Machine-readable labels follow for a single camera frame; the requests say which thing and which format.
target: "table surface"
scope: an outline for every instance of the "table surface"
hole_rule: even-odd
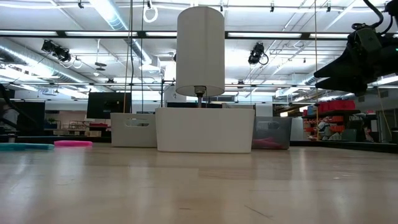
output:
[[[397,223],[398,155],[59,148],[0,152],[8,223]]]

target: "shelf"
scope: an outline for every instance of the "shelf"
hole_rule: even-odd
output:
[[[352,115],[352,114],[358,114],[360,112],[361,112],[360,110],[334,110],[334,111],[320,113],[318,116],[322,118],[326,116]],[[316,114],[312,114],[312,115],[303,116],[302,118],[312,119],[316,117],[317,117]]]

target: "white cylindrical lamp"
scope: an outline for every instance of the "white cylindrical lamp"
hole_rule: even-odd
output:
[[[217,96],[225,92],[224,17],[210,7],[190,7],[177,22],[176,92]]]

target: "fluorescent light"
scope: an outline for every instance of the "fluorescent light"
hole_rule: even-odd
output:
[[[302,108],[299,108],[298,110],[300,112],[304,112],[304,110],[307,110],[307,109],[308,109],[308,106],[303,106]]]
[[[176,37],[177,32],[146,32],[148,37]]]
[[[388,83],[392,83],[392,82],[396,82],[398,81],[398,75],[395,75],[393,77],[388,77],[388,78],[383,78],[381,77],[380,80],[376,81],[376,82],[372,82],[371,85],[384,85],[384,84],[388,84]]]
[[[333,100],[337,97],[339,97],[339,96],[324,96],[324,97],[319,98],[318,100],[319,101],[328,101],[328,100]]]
[[[109,0],[90,0],[91,5],[106,20],[106,22],[116,21],[119,19],[119,14],[115,11],[111,2],[112,1]]]
[[[136,37],[137,32],[128,32],[128,31],[89,31],[89,32],[84,32],[84,31],[68,31],[65,32],[67,36],[77,36],[77,37],[128,37],[129,33],[130,36]]]
[[[29,30],[0,30],[0,35],[37,35],[37,36],[58,36],[55,31],[29,31]]]
[[[251,85],[226,84],[225,87],[250,87]]]
[[[266,80],[263,84],[285,84],[286,80]]]
[[[64,89],[64,88],[59,88],[58,91],[62,94],[68,95],[68,96],[73,96],[75,98],[88,98],[88,95],[79,93],[74,90],[69,90],[69,89]]]
[[[298,98],[294,99],[295,102],[302,101],[302,100],[305,100],[304,96],[301,96],[301,97],[298,97]]]
[[[23,89],[25,89],[25,90],[30,90],[30,91],[37,91],[36,88],[34,88],[34,87],[32,87],[32,86],[29,86],[29,85],[25,85],[25,84],[21,84],[21,85],[13,85],[13,84],[10,84],[10,86],[14,86],[14,87],[18,87],[18,88],[23,88]]]
[[[58,77],[58,76],[50,76],[50,75],[47,75],[47,76],[45,76],[45,75],[33,76],[33,75],[32,75],[32,77],[34,77],[34,78],[52,78],[52,79],[58,79],[58,78],[60,78],[60,77]]]
[[[392,89],[397,89],[398,86],[377,86],[378,88],[392,88]]]
[[[349,34],[317,34],[317,39],[347,39]],[[315,38],[315,34],[310,34],[310,38]]]
[[[275,96],[275,92],[259,92],[252,93],[253,96]]]
[[[89,85],[89,83],[57,83],[57,85]]]
[[[311,88],[315,88],[315,85],[314,86],[311,86],[311,85],[298,85],[296,87],[301,89],[301,90],[310,90]]]
[[[229,32],[228,37],[300,38],[299,33]]]
[[[148,72],[155,72],[155,71],[160,71],[159,67],[153,66],[153,65],[142,65],[139,67],[142,71],[148,71]]]

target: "ceiling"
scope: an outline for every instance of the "ceiling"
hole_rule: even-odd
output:
[[[90,7],[89,1],[82,1],[84,9],[77,7],[74,0],[36,0],[36,1],[0,1],[0,29],[33,29],[33,30],[110,30],[108,23],[100,16],[98,11]],[[129,21],[128,0],[115,1],[119,13],[124,21]],[[147,1],[134,0],[132,10],[133,30],[177,30],[177,17],[181,9],[188,8],[191,4],[200,6],[212,6],[220,9],[220,0],[152,0],[154,6],[158,6],[158,18],[151,23],[142,21],[143,7]],[[225,30],[227,31],[274,31],[274,32],[352,32],[351,24],[355,22],[372,24],[377,21],[377,16],[366,5],[354,0],[318,0],[317,6],[322,6],[316,14],[317,29],[315,29],[314,1],[308,0],[223,0]],[[270,6],[274,3],[274,12],[270,12]],[[330,2],[332,10],[326,12]],[[375,6],[383,8],[385,1],[371,1]],[[29,7],[46,6],[70,6],[58,9],[25,9],[16,7],[4,7],[4,4]],[[151,18],[153,11],[147,12]],[[384,14],[383,24],[377,31],[384,30],[389,23],[389,16]],[[397,32],[394,25],[389,32]],[[15,43],[26,47],[43,57],[46,54],[41,51],[42,38],[9,37]],[[126,73],[130,82],[132,71],[138,78],[141,70],[137,60],[134,61],[134,69],[127,59],[127,44],[122,39],[102,39],[98,53],[98,61],[106,63],[106,70],[96,72],[97,40],[96,39],[52,39],[56,44],[70,49],[70,53],[77,56],[83,65],[81,68],[69,69],[77,72],[95,82],[105,82],[108,78],[114,78],[118,83],[124,82]],[[175,39],[141,39],[138,40],[143,49],[149,55],[158,56],[161,66],[172,63],[172,56],[176,51]],[[249,65],[248,57],[256,42],[262,42],[269,56],[269,64],[263,67]],[[225,65],[226,83],[237,83],[242,79],[245,83],[272,83],[278,80],[278,84],[298,84],[308,78],[318,68],[331,62],[344,51],[346,41],[318,40],[315,45],[313,40],[225,40]],[[145,82],[160,82],[159,72],[142,72]],[[121,90],[124,87],[110,87],[112,90]],[[261,88],[257,91],[276,91],[276,88]]]

